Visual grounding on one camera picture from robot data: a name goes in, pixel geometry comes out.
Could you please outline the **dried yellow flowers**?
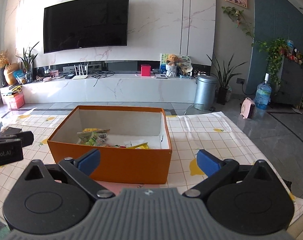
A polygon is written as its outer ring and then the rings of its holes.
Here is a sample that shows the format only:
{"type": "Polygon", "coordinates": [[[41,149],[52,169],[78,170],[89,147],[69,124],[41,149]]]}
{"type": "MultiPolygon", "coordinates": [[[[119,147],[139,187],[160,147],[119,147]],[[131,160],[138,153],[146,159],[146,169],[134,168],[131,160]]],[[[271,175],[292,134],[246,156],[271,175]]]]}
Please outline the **dried yellow flowers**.
{"type": "Polygon", "coordinates": [[[2,50],[0,51],[0,69],[6,68],[10,64],[9,58],[8,58],[8,51],[2,50]]]}

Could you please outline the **white clear snack packet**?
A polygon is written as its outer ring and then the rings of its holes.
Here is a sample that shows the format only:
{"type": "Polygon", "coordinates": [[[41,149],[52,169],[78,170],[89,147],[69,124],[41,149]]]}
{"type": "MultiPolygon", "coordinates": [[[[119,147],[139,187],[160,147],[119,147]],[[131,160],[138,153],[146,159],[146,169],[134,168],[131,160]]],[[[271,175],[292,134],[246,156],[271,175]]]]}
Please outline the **white clear snack packet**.
{"type": "Polygon", "coordinates": [[[145,141],[143,139],[139,139],[139,140],[130,140],[130,141],[125,141],[124,142],[124,146],[126,148],[130,148],[130,147],[136,147],[137,145],[141,145],[145,143],[145,141]]]}

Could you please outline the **lemon print tablecloth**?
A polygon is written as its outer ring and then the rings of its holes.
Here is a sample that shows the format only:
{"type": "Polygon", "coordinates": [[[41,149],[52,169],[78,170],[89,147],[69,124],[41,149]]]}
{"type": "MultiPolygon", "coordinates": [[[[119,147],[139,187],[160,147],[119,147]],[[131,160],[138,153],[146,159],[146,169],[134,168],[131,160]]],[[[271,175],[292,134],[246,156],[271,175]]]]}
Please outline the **lemon print tablecloth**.
{"type": "MultiPolygon", "coordinates": [[[[16,181],[34,159],[45,164],[56,163],[47,140],[68,115],[34,115],[31,112],[9,116],[3,127],[20,128],[34,134],[33,144],[23,148],[23,160],[0,166],[0,219],[2,206],[16,181]]],[[[207,178],[198,168],[199,150],[206,150],[215,157],[234,159],[242,165],[252,165],[264,155],[254,143],[222,112],[166,116],[172,144],[172,158],[167,176],[168,187],[184,192],[207,178]]]]}

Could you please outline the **pink table mat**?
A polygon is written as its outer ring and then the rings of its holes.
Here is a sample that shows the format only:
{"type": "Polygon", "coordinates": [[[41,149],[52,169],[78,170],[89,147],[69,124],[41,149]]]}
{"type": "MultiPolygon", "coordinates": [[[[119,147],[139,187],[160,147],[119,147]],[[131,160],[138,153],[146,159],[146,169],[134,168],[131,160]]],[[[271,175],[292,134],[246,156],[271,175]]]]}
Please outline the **pink table mat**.
{"type": "Polygon", "coordinates": [[[139,189],[143,191],[154,191],[155,189],[166,189],[168,188],[167,183],[156,185],[156,184],[126,184],[126,183],[111,183],[106,181],[96,181],[92,179],[86,179],[82,183],[77,183],[71,179],[54,179],[57,183],[64,183],[75,186],[79,189],[84,190],[86,193],[96,194],[99,190],[109,190],[115,195],[119,195],[124,189],[139,189]]]}

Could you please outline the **white wifi router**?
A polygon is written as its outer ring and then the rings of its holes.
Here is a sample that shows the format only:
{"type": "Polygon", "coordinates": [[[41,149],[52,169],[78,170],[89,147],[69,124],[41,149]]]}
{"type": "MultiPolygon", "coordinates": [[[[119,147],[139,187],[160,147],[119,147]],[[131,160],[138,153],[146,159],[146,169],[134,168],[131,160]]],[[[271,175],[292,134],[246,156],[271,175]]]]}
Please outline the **white wifi router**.
{"type": "Polygon", "coordinates": [[[82,80],[88,77],[88,64],[82,65],[81,63],[78,66],[74,65],[74,80],[82,80]]]}

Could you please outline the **yellow snack packet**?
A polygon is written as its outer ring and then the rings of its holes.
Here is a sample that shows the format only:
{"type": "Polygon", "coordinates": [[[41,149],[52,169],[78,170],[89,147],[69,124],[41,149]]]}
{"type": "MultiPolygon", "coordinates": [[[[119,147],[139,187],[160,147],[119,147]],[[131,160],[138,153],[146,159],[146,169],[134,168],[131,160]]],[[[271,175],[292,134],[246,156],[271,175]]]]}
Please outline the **yellow snack packet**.
{"type": "Polygon", "coordinates": [[[138,145],[130,146],[130,147],[128,147],[128,149],[143,149],[143,150],[148,150],[149,146],[148,146],[147,142],[143,142],[143,143],[138,144],[138,145]]]}

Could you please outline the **wall television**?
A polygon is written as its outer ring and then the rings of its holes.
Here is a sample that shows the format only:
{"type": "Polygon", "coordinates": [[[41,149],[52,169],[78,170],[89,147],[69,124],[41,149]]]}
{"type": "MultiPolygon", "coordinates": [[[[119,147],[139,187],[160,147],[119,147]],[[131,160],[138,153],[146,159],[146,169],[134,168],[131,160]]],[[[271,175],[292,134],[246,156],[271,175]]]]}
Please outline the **wall television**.
{"type": "Polygon", "coordinates": [[[126,46],[129,0],[73,0],[44,9],[43,52],[126,46]]]}

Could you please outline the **glass vase plant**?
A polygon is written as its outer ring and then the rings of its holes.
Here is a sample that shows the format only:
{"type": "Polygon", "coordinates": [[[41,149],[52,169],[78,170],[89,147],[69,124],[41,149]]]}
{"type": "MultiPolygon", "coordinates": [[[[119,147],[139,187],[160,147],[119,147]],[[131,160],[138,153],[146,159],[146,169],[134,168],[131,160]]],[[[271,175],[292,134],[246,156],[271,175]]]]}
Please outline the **glass vase plant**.
{"type": "Polygon", "coordinates": [[[29,47],[28,49],[23,48],[22,55],[16,55],[17,58],[19,58],[22,62],[22,65],[24,66],[25,72],[25,79],[26,83],[31,83],[33,81],[33,65],[36,57],[38,54],[34,54],[33,50],[34,48],[39,44],[37,42],[34,46],[29,47]]]}

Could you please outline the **dark cabinet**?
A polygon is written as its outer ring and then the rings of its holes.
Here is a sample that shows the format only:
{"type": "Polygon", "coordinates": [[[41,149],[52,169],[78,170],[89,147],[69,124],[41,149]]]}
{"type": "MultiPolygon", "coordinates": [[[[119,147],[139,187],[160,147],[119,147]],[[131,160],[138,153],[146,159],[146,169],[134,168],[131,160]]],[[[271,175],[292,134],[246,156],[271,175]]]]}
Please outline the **dark cabinet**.
{"type": "Polygon", "coordinates": [[[279,77],[280,85],[277,87],[272,101],[298,106],[303,97],[303,66],[285,57],[279,77]]]}

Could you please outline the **blue water bottle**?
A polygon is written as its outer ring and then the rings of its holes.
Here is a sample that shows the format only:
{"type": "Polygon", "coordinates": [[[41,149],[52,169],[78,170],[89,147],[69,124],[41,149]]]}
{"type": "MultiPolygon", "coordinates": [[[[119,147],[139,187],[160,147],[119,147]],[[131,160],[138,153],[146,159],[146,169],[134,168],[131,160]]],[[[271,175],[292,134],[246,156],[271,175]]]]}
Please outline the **blue water bottle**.
{"type": "Polygon", "coordinates": [[[270,101],[271,87],[269,85],[269,74],[266,73],[264,81],[257,86],[254,103],[259,109],[266,109],[270,101]]]}

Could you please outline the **grey triangular snack packet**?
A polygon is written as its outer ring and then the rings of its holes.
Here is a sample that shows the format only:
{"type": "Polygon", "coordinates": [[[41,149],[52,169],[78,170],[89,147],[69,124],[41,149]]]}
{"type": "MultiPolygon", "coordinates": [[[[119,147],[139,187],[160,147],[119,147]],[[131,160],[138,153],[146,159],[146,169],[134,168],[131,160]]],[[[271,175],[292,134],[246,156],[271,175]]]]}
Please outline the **grey triangular snack packet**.
{"type": "Polygon", "coordinates": [[[77,133],[78,136],[77,144],[85,145],[85,142],[87,142],[91,136],[100,138],[97,146],[100,146],[101,144],[105,144],[109,131],[110,131],[109,129],[86,128],[82,132],[77,133]]]}

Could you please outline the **white tv console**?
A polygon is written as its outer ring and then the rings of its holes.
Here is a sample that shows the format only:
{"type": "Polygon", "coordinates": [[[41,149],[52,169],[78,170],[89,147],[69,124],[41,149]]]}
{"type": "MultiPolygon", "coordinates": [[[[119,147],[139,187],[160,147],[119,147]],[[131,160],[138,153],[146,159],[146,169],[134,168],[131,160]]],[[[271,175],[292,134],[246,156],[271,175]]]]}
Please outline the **white tv console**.
{"type": "Polygon", "coordinates": [[[62,102],[173,102],[192,103],[194,79],[156,79],[135,74],[115,74],[96,79],[55,79],[22,86],[25,103],[62,102]]]}

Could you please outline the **orange cardboard box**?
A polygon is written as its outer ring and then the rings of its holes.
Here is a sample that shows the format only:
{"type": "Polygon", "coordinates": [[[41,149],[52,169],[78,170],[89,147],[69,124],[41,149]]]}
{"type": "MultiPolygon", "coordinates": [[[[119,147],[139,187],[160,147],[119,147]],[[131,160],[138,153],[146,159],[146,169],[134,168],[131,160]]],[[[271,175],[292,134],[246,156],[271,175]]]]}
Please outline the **orange cardboard box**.
{"type": "Polygon", "coordinates": [[[77,106],[49,136],[47,144],[56,163],[79,158],[92,146],[79,145],[78,132],[86,128],[109,129],[99,147],[100,164],[91,174],[99,181],[126,184],[164,184],[172,158],[172,144],[165,111],[154,107],[77,106]],[[125,141],[143,139],[149,149],[128,149],[125,141]]]}

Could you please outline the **green snack packet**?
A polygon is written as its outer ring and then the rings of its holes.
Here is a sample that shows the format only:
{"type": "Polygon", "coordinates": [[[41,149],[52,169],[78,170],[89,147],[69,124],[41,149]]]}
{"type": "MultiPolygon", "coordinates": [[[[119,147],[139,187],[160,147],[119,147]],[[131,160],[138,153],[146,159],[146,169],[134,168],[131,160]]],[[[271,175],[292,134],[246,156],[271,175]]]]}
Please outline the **green snack packet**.
{"type": "Polygon", "coordinates": [[[85,145],[87,146],[97,146],[98,142],[99,142],[100,138],[95,137],[95,136],[91,136],[87,142],[85,142],[85,145]]]}

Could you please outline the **hanging vine plant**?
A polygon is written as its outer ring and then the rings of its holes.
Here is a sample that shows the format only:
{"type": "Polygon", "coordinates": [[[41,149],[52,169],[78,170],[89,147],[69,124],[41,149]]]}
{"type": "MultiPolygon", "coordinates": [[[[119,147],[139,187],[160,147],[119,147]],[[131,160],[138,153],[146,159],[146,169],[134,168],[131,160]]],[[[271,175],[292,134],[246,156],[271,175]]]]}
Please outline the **hanging vine plant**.
{"type": "Polygon", "coordinates": [[[235,7],[222,7],[222,10],[233,22],[236,22],[237,28],[241,28],[246,36],[252,38],[252,47],[257,47],[259,52],[267,53],[267,73],[270,75],[271,83],[280,85],[279,72],[288,51],[288,45],[284,38],[276,38],[270,42],[256,40],[254,27],[244,17],[244,10],[238,10],[235,7]]]}

